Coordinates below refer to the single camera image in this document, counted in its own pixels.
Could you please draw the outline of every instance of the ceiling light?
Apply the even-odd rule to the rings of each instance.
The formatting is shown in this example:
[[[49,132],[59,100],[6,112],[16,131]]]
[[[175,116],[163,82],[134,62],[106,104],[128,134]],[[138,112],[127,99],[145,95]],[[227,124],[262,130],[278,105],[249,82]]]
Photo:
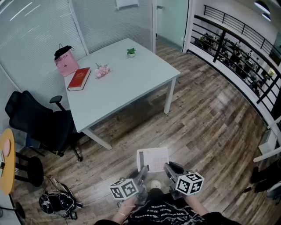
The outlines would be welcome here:
[[[256,1],[255,5],[265,13],[270,14],[268,6],[263,1]]]
[[[0,12],[0,14],[13,2],[14,0],[12,0],[11,2],[9,2]]]
[[[271,21],[271,18],[270,18],[270,16],[269,16],[268,14],[263,13],[263,17],[264,17],[265,19],[267,19],[269,22]]]
[[[31,5],[31,4],[32,4],[32,2],[29,3],[28,5],[24,6],[16,15],[13,16],[12,19],[10,19],[10,21],[12,21],[17,15],[19,15],[22,11],[24,11],[24,10],[25,10],[29,5]]]
[[[33,10],[36,10],[40,5],[36,6],[34,9],[32,9],[31,11],[29,11],[27,14],[25,14],[25,16],[27,16],[29,13],[31,13]]]

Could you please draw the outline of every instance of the white table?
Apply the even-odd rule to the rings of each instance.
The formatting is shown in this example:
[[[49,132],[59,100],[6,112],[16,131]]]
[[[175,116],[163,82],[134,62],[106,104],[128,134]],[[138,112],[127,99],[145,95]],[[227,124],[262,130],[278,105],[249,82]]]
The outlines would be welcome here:
[[[136,49],[130,58],[127,49]],[[96,79],[96,63],[107,64],[112,72]],[[80,68],[92,72],[81,91],[68,91],[67,97],[77,132],[83,132],[107,149],[111,145],[90,128],[117,110],[169,82],[164,113],[169,113],[178,70],[160,57],[127,38],[108,45],[78,61]],[[65,77],[67,88],[74,73]]]

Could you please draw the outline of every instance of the black backpack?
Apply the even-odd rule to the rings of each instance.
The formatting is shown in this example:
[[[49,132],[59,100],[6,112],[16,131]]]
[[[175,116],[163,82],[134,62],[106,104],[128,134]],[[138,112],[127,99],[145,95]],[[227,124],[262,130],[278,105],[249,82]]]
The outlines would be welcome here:
[[[39,205],[45,213],[67,217],[71,211],[83,207],[81,203],[76,202],[68,186],[57,182],[56,184],[61,185],[64,191],[57,189],[51,193],[46,192],[39,198]]]

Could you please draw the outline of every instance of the small potted plant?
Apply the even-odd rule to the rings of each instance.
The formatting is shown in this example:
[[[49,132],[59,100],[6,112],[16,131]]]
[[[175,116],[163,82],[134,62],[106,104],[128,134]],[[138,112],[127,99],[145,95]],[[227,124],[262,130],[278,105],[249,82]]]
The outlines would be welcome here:
[[[127,49],[127,55],[130,57],[134,57],[135,56],[135,48],[131,48],[131,49]]]

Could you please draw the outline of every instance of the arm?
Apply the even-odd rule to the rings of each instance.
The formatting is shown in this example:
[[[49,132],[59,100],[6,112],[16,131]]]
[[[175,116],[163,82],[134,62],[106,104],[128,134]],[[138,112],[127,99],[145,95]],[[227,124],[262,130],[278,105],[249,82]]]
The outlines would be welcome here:
[[[183,198],[185,202],[200,216],[209,213],[208,210],[206,210],[206,208],[199,202],[198,198],[195,197],[195,195],[184,195]]]
[[[130,197],[129,199],[125,200],[118,209],[118,212],[113,216],[111,220],[118,224],[122,224],[130,214],[130,212],[133,210],[132,206],[134,206],[136,202],[137,195],[134,195],[133,197]]]

